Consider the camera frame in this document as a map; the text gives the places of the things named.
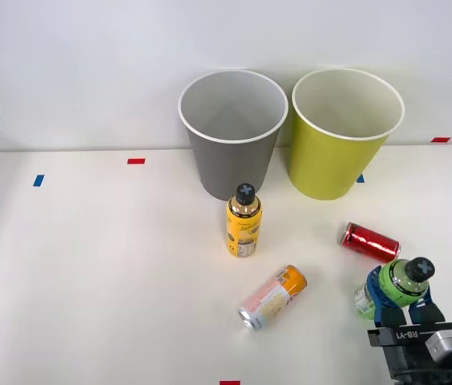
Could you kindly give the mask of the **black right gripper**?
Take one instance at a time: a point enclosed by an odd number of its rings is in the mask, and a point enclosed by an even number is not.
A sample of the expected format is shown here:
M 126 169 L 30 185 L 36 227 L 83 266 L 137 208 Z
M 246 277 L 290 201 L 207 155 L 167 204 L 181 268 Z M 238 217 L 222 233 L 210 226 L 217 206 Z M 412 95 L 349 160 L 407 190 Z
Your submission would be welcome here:
M 430 288 L 408 306 L 412 323 L 379 284 L 381 265 L 367 276 L 366 288 L 374 303 L 374 325 L 368 332 L 370 345 L 383 349 L 392 378 L 452 378 L 452 322 L 434 303 Z

